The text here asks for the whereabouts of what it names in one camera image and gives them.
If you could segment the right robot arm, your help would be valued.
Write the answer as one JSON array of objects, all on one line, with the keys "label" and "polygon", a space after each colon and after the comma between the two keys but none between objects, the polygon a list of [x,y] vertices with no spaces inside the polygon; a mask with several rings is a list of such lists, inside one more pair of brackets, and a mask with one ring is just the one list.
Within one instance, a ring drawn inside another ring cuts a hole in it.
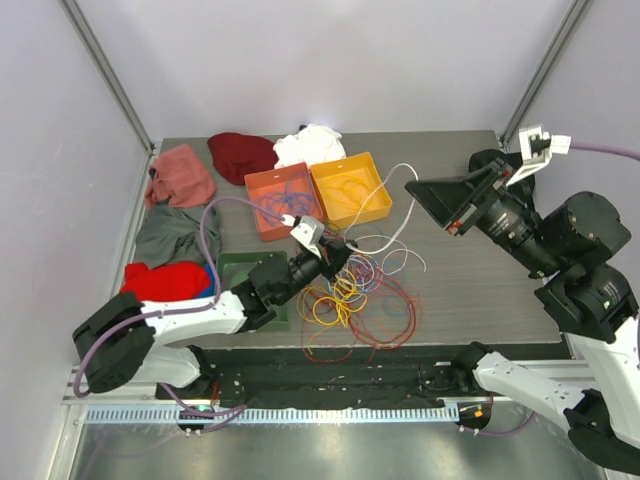
[{"label": "right robot arm", "polygon": [[478,229],[541,281],[545,312],[586,361],[592,388],[566,386],[497,350],[470,344],[452,362],[457,391],[506,396],[555,423],[593,463],[639,471],[639,305],[610,259],[630,240],[618,210],[583,191],[541,216],[515,195],[519,177],[496,159],[466,175],[405,188],[451,235]]}]

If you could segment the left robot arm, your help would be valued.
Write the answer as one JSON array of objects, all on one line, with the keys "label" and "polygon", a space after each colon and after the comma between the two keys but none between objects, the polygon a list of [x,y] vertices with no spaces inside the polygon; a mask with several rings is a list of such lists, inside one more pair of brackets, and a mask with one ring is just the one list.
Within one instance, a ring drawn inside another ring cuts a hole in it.
[{"label": "left robot arm", "polygon": [[116,295],[72,334],[80,358],[75,396],[150,381],[193,399],[205,397],[214,372],[190,340],[260,329],[317,277],[333,279],[356,246],[352,240],[323,237],[317,253],[304,248],[290,259],[267,255],[244,281],[211,297],[142,302],[131,292]]}]

